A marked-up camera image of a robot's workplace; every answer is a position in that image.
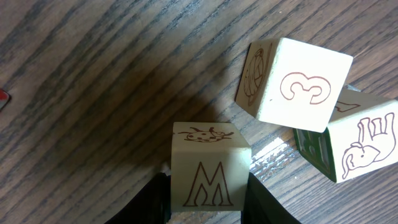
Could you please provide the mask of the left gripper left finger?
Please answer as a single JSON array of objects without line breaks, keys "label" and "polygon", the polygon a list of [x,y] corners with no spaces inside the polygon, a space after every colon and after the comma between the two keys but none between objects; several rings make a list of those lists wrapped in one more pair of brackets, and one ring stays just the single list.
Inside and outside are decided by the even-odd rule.
[{"label": "left gripper left finger", "polygon": [[167,223],[171,219],[170,181],[170,175],[159,172],[105,224]]}]

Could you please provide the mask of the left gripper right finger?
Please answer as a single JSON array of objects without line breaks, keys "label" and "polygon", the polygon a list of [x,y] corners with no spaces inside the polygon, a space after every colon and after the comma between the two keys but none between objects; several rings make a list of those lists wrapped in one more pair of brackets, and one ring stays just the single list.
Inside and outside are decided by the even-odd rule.
[{"label": "left gripper right finger", "polygon": [[261,181],[249,173],[241,224],[300,224]]}]

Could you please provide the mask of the block green F side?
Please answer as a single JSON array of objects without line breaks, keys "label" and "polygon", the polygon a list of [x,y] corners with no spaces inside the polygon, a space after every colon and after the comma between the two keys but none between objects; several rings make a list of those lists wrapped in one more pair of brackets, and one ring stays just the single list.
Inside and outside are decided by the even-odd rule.
[{"label": "block green F side", "polygon": [[175,122],[171,211],[241,211],[252,149],[232,123]]}]

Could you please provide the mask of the block green R number five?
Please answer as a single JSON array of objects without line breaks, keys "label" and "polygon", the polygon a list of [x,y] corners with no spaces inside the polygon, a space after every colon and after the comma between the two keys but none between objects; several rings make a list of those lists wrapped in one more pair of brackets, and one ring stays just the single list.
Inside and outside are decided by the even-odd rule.
[{"label": "block green R number five", "polygon": [[293,134],[301,156],[341,183],[397,162],[397,100],[344,89],[324,132]]}]

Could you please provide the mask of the block yellow C side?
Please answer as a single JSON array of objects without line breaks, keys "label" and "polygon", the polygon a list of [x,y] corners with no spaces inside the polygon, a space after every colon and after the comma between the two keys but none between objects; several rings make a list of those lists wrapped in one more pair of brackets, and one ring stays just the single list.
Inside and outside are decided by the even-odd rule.
[{"label": "block yellow C side", "polygon": [[250,44],[236,104],[257,120],[321,133],[353,57],[289,39]]}]

